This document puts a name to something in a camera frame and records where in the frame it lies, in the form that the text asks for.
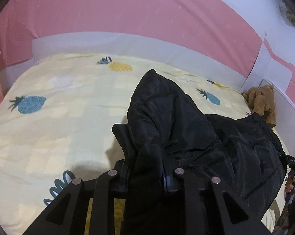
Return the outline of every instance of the metal screw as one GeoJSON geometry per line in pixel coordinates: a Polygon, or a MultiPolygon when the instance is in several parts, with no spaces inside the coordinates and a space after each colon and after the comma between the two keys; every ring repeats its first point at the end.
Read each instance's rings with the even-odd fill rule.
{"type": "Polygon", "coordinates": [[[184,173],[184,169],[183,168],[176,168],[175,173],[178,175],[182,175],[184,173]]]}
{"type": "Polygon", "coordinates": [[[108,175],[110,175],[110,176],[115,176],[115,175],[117,175],[117,173],[118,173],[117,170],[115,170],[115,169],[111,169],[111,170],[108,172],[108,175]]]}
{"type": "Polygon", "coordinates": [[[212,182],[213,182],[213,183],[220,183],[221,180],[220,180],[219,177],[212,177],[212,182]]]}
{"type": "Polygon", "coordinates": [[[77,185],[77,184],[80,184],[81,181],[82,181],[81,179],[75,178],[75,179],[72,180],[72,183],[75,184],[75,185],[77,185]]]}

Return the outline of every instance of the plush toy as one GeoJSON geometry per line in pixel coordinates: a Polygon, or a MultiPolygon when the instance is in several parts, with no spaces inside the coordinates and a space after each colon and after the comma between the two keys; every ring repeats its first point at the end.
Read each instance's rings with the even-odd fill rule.
{"type": "Polygon", "coordinates": [[[252,87],[242,93],[251,113],[258,113],[271,126],[276,126],[276,104],[273,85],[252,87]]]}

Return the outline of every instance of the brown stuffed animal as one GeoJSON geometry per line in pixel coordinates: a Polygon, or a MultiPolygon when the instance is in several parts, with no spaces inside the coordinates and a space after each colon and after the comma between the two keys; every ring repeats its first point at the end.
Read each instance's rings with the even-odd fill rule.
{"type": "Polygon", "coordinates": [[[251,113],[258,113],[271,128],[276,126],[276,104],[273,85],[252,87],[242,93],[251,113]]]}

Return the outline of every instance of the mattress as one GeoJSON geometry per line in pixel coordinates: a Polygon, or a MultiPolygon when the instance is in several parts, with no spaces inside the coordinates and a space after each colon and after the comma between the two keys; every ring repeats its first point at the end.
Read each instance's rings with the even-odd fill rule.
{"type": "MultiPolygon", "coordinates": [[[[111,128],[127,122],[133,91],[150,69],[177,83],[205,114],[249,115],[235,90],[159,62],[108,54],[46,58],[0,104],[0,224],[8,235],[22,234],[73,178],[97,178],[124,157],[111,128]]],[[[262,219],[270,231],[284,206],[283,188],[262,219]]],[[[123,205],[115,201],[117,234],[123,205]]]]}

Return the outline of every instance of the bed sheet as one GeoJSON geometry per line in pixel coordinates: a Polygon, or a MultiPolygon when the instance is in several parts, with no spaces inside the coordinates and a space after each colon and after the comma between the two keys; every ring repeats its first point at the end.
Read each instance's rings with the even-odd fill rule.
{"type": "MultiPolygon", "coordinates": [[[[73,178],[94,179],[124,157],[111,128],[127,122],[133,91],[148,70],[176,82],[205,114],[239,119],[250,112],[239,93],[210,79],[112,55],[130,66],[113,71],[106,56],[46,58],[21,75],[0,104],[0,224],[8,235],[22,234],[73,178]]],[[[262,220],[271,231],[284,206],[283,187],[262,220]]],[[[115,203],[117,234],[123,203],[115,203]]]]}

